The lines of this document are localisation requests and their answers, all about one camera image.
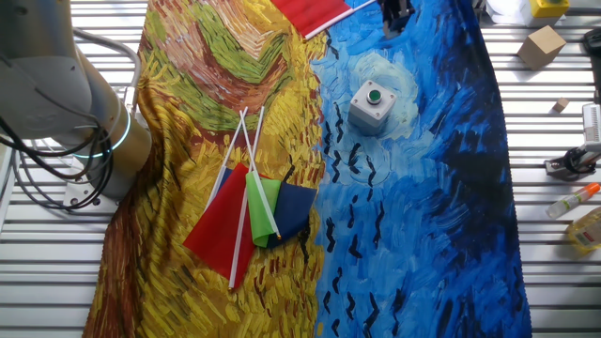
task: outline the bottle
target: bottle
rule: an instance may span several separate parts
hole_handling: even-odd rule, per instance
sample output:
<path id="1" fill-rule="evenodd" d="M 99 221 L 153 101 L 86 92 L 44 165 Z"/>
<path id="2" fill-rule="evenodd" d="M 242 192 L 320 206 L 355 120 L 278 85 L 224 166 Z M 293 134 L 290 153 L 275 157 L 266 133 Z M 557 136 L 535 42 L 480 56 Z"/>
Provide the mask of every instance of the bottle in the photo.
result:
<path id="1" fill-rule="evenodd" d="M 555 202 L 547 208 L 546 213 L 548 217 L 556 219 L 571 209 L 579 206 L 580 203 L 588 201 L 594 194 L 598 193 L 599 190 L 601 190 L 599 183 L 591 183 L 577 192 L 567 195 Z"/>
<path id="2" fill-rule="evenodd" d="M 566 232 L 572 242 L 584 252 L 601 248 L 601 207 L 571 223 Z"/>

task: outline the gray box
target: gray box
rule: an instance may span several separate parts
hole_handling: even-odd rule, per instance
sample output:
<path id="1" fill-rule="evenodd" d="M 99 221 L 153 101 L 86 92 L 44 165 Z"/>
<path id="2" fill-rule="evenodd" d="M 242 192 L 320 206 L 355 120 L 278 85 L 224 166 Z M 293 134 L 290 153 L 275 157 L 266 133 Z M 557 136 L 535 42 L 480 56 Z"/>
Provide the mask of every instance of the gray box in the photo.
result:
<path id="1" fill-rule="evenodd" d="M 379 103 L 370 103 L 368 95 L 372 90 L 381 93 Z M 373 81 L 365 82 L 350 101 L 348 122 L 357 126 L 364 135 L 376 135 L 386 123 L 389 112 L 394 107 L 396 96 L 390 90 Z"/>

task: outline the glue stick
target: glue stick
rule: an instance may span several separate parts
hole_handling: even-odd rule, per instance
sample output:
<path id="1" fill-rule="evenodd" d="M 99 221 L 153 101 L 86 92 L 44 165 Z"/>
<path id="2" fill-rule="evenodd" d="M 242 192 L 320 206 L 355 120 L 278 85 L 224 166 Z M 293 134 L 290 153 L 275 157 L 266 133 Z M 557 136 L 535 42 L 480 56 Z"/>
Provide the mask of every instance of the glue stick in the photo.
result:
<path id="1" fill-rule="evenodd" d="M 562 216 L 571 209 L 579 206 L 580 203 L 588 201 L 599 190 L 601 190 L 601 186 L 598 183 L 591 183 L 577 192 L 565 196 L 547 208 L 548 217 L 556 219 Z"/>

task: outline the yellow object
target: yellow object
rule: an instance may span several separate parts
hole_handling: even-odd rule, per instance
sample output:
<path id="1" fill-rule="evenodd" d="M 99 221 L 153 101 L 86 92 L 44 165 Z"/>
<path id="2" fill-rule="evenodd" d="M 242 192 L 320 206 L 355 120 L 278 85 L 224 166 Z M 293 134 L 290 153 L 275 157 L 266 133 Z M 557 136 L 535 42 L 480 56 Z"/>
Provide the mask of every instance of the yellow object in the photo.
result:
<path id="1" fill-rule="evenodd" d="M 574 221 L 566 232 L 572 242 L 584 252 L 601 248 L 601 207 Z"/>
<path id="2" fill-rule="evenodd" d="M 530 0 L 534 18 L 561 17 L 570 8 L 570 0 Z"/>

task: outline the metal slats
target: metal slats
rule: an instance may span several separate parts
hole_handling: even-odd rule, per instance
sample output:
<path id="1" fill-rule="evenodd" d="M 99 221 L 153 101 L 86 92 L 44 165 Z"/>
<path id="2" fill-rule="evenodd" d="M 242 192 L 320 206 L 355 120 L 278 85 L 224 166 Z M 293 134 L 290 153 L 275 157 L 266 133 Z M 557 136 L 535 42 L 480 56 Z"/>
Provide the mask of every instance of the metal slats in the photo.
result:
<path id="1" fill-rule="evenodd" d="M 581 1 L 573 0 L 573 6 Z M 72 0 L 71 6 L 75 26 L 137 50 L 146 1 Z M 544 213 L 563 195 L 601 181 L 601 174 L 563 183 L 547 177 L 542 165 L 583 142 L 581 108 L 592 100 L 594 88 L 591 62 L 578 41 L 599 24 L 599 17 L 568 16 L 556 27 L 568 44 L 551 65 L 530 72 L 516 52 L 534 30 L 483 23 L 506 117 L 534 338 L 601 336 L 601 251 L 582 256 L 563 233 L 572 220 L 601 207 L 601 195 L 558 221 Z M 127 57 L 86 41 L 77 43 L 111 85 L 130 82 L 133 64 Z M 551 115 L 560 97 L 571 102 L 561 114 Z M 44 190 L 61 199 L 65 183 L 27 163 Z M 66 168 L 60 161 L 53 164 Z M 45 210 L 19 187 L 9 202 L 0 229 L 0 338 L 81 336 L 111 215 L 67 216 Z"/>

